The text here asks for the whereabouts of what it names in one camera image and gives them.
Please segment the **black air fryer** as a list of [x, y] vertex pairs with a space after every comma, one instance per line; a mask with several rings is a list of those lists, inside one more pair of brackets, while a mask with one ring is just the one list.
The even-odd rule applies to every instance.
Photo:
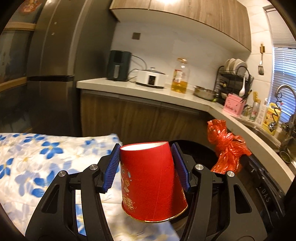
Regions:
[[127, 81], [131, 58], [131, 52], [111, 50], [106, 78], [113, 81]]

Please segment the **window blinds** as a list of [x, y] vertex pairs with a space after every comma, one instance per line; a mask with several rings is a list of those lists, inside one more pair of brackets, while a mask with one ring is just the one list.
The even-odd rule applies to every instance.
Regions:
[[269, 102], [274, 103], [276, 89], [289, 85], [295, 91], [295, 39], [282, 16], [273, 6], [264, 8], [273, 44], [273, 80]]

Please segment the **hanging metal spatula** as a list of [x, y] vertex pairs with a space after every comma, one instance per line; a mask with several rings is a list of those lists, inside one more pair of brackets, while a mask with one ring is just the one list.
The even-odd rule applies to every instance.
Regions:
[[260, 62], [258, 65], [258, 74], [263, 76], [264, 75], [264, 67], [263, 67], [263, 54], [265, 53], [265, 46], [263, 43], [260, 44]]

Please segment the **wooden upper cabinet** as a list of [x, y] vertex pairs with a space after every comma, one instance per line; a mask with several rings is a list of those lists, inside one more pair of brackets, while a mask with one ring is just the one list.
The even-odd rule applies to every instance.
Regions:
[[251, 51], [246, 7], [239, 1], [112, 1], [120, 22], [143, 22], [193, 32], [231, 51]]

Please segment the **orange red plastic bag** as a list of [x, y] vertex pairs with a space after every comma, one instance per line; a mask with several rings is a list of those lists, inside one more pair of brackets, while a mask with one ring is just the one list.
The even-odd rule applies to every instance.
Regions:
[[215, 153], [218, 157], [211, 172], [226, 174], [232, 171], [236, 173], [239, 170], [240, 157], [251, 155], [244, 138], [227, 131], [225, 120], [208, 121], [207, 137], [209, 143], [215, 145]]

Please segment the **black dish rack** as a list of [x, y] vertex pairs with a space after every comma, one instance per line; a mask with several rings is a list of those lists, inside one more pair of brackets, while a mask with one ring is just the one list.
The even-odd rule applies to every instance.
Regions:
[[224, 105], [228, 94], [235, 94], [247, 99], [251, 92], [254, 77], [247, 69], [247, 64], [241, 59], [228, 59], [216, 73], [214, 91], [216, 101]]

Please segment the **red floral door decoration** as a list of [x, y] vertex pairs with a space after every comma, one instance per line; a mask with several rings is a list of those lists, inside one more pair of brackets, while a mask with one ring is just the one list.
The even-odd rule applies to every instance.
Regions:
[[20, 13], [30, 14], [41, 4], [40, 0], [25, 0], [20, 6]]

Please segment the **wooden glass door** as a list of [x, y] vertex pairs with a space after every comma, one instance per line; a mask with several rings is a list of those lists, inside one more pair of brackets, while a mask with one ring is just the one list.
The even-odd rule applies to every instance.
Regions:
[[44, 5], [41, 1], [30, 14], [20, 13], [20, 5], [1, 33], [1, 133], [32, 131], [26, 97], [27, 60]]

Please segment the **wooden lower cabinets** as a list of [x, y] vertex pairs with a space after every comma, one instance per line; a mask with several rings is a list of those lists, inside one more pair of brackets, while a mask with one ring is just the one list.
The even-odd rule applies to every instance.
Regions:
[[211, 169], [218, 161], [207, 138], [206, 111], [107, 92], [81, 91], [82, 135], [116, 134], [125, 145], [177, 141], [182, 152]]

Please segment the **dark steel refrigerator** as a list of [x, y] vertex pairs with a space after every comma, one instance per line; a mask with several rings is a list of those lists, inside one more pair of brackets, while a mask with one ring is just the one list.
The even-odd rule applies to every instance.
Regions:
[[82, 135], [81, 80], [104, 78], [116, 27], [110, 1], [46, 1], [31, 40], [27, 96], [34, 133]]

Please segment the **stainless steel bowl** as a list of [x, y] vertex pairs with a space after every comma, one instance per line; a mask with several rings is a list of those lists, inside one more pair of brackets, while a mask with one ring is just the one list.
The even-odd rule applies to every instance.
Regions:
[[217, 95], [217, 92], [206, 89], [204, 87], [195, 86], [194, 93], [196, 97], [202, 98], [204, 100], [213, 101]]

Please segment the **white slow cooker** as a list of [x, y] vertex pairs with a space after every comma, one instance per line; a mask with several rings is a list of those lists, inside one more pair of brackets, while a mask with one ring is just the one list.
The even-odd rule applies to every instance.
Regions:
[[163, 89], [167, 75], [159, 72], [154, 67], [147, 70], [139, 70], [136, 77], [136, 84], [151, 88]]

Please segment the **floral blue white tablecloth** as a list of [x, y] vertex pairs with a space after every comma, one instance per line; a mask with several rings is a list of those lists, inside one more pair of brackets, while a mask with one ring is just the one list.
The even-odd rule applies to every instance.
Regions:
[[[82, 172], [110, 154], [117, 143], [114, 133], [85, 138], [2, 133], [1, 205], [15, 227], [25, 233], [37, 204], [59, 172]], [[100, 199], [114, 240], [179, 239], [170, 222], [139, 222], [123, 211], [120, 173]]]

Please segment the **black round trash bin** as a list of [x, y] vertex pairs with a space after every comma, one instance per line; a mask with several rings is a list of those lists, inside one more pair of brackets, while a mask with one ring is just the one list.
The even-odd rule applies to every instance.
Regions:
[[233, 190], [227, 175], [211, 172], [218, 160], [214, 151], [193, 141], [175, 140], [184, 154], [190, 156], [191, 188], [185, 192], [189, 209], [172, 225], [183, 240], [199, 238], [217, 240], [233, 224]]

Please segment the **chrome kitchen faucet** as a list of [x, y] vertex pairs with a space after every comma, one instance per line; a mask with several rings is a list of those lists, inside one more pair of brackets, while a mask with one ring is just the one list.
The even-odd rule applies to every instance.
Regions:
[[292, 142], [295, 142], [295, 91], [288, 84], [282, 84], [276, 89], [274, 97], [276, 104], [282, 104], [280, 128], [285, 134], [279, 154], [288, 164], [292, 161], [290, 152], [293, 152]]

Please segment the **white plastic bottle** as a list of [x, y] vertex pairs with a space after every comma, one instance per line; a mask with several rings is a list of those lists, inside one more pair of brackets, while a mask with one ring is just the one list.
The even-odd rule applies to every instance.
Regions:
[[267, 111], [267, 103], [268, 103], [268, 99], [266, 98], [263, 103], [260, 105], [259, 111], [258, 111], [258, 115], [256, 117], [255, 123], [257, 126], [262, 126], [265, 115], [266, 115], [266, 111]]

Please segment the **pink utensil holder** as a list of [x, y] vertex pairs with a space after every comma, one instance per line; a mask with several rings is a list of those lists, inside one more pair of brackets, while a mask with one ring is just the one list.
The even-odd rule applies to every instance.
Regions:
[[228, 94], [223, 110], [232, 116], [240, 117], [246, 100], [234, 94]]

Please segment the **yellow detergent bottle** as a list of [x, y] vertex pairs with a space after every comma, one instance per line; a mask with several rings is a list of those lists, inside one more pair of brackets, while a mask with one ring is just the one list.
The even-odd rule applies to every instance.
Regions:
[[272, 136], [275, 135], [280, 120], [281, 108], [271, 102], [266, 110], [262, 128]]

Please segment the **cooking oil bottle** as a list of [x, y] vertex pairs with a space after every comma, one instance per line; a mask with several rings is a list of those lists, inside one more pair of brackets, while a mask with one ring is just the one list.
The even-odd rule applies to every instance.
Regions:
[[178, 64], [174, 69], [171, 90], [178, 93], [186, 93], [190, 69], [188, 67], [187, 59], [178, 58], [177, 61]]

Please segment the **red paper cup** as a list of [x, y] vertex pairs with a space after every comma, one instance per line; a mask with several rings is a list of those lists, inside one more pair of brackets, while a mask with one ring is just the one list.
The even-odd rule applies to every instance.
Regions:
[[188, 208], [168, 142], [120, 148], [122, 209], [141, 222], [174, 219]]

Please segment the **green beer can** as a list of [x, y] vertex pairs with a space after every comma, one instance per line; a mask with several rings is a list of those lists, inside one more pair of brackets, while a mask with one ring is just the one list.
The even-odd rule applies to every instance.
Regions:
[[257, 100], [253, 103], [253, 106], [252, 106], [252, 109], [251, 109], [251, 114], [250, 114], [250, 117], [249, 119], [251, 121], [255, 121], [257, 115], [258, 115], [258, 112], [259, 112], [259, 108], [260, 108], [260, 103], [261, 101], [260, 100]]

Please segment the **steel sink basin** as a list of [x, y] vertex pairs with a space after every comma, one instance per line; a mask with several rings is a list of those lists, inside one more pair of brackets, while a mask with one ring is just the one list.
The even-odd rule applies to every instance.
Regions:
[[271, 147], [289, 166], [289, 168], [295, 169], [295, 138], [286, 137], [284, 132], [282, 132], [283, 137], [275, 138], [271, 134], [267, 133], [263, 128], [258, 127], [250, 121], [240, 118], [237, 120], [261, 138], [269, 147]]

